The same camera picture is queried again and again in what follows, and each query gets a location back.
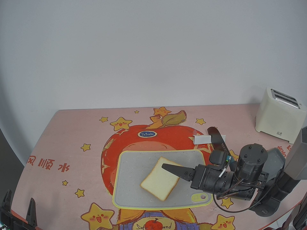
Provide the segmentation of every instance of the white bread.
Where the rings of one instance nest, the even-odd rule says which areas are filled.
[[[168,163],[181,166],[178,163],[160,157],[150,174],[142,181],[140,186],[156,196],[161,201],[165,201],[173,188],[176,186],[179,177],[162,168],[162,164]]]

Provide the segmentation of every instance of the white toaster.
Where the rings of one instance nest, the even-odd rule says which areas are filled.
[[[307,108],[296,98],[267,87],[256,115],[256,130],[294,143]]]

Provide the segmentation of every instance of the yellow star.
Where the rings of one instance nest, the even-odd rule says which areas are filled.
[[[110,219],[113,215],[113,210],[104,210],[97,204],[92,203],[90,210],[81,215],[81,219],[88,222],[89,230],[97,230],[98,228],[112,229]]]
[[[235,217],[224,217],[217,215],[216,223],[211,227],[213,230],[235,230],[235,226],[232,224]]]
[[[79,197],[84,197],[84,190],[80,190],[80,189],[78,188],[78,191],[75,192],[75,195],[77,195],[78,198],[79,198]]]
[[[164,106],[160,108],[154,108],[154,115],[160,114],[161,117],[164,117],[168,113],[171,113],[171,111],[167,110]]]
[[[221,206],[225,206],[227,209],[229,209],[229,207],[231,205],[233,205],[233,202],[231,201],[231,199],[228,198],[222,198],[223,203],[221,204]]]
[[[108,117],[101,117],[101,119],[99,121],[101,121],[101,122],[108,121]]]
[[[84,144],[83,147],[81,147],[81,149],[83,149],[83,151],[90,150],[90,144]]]
[[[198,119],[198,118],[197,118],[195,123],[200,124],[200,125],[203,125],[203,124],[205,124],[206,122],[204,121],[203,118],[202,118],[202,119]]]
[[[234,151],[230,150],[229,153],[230,153],[231,156],[233,156],[233,159],[234,159],[235,161],[239,158],[239,156],[236,155],[236,154],[234,153]]]
[[[120,136],[126,132],[126,131],[129,131],[128,129],[121,129],[120,131],[118,131],[116,134],[119,134]]]
[[[201,136],[201,134],[196,133],[197,136]],[[191,139],[194,142],[194,136],[193,137],[188,137],[189,139]]]
[[[125,120],[123,117],[120,117],[115,122],[110,123],[110,125],[114,126],[114,131],[116,131],[121,128],[129,129],[130,123],[132,123],[132,120]]]
[[[103,158],[102,158],[102,160],[101,160],[101,173],[102,174],[104,173],[104,170],[106,168],[109,168],[109,165],[104,164],[104,161],[103,161]]]

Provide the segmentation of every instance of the gray cutting board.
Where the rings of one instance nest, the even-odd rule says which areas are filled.
[[[186,151],[125,151],[118,162],[113,203],[121,209],[184,209],[199,207],[212,201],[212,194],[190,188],[191,182],[179,179],[165,201],[140,187],[160,157],[184,167],[205,164],[198,150]]]

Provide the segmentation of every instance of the cartoon apple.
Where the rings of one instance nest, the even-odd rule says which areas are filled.
[[[151,136],[141,137],[140,133],[142,132],[150,133]],[[199,149],[203,153],[205,163],[208,164],[210,148],[208,144],[194,145],[193,135],[196,134],[202,135],[200,131],[183,125],[156,129],[147,129],[147,125],[134,125],[129,127],[129,129],[117,131],[106,142],[101,154],[101,174],[107,190],[110,194],[113,194],[117,162],[123,151],[180,151]]]
[[[145,230],[162,230],[163,225],[159,221],[157,221],[158,218],[155,220],[149,220],[145,223]]]

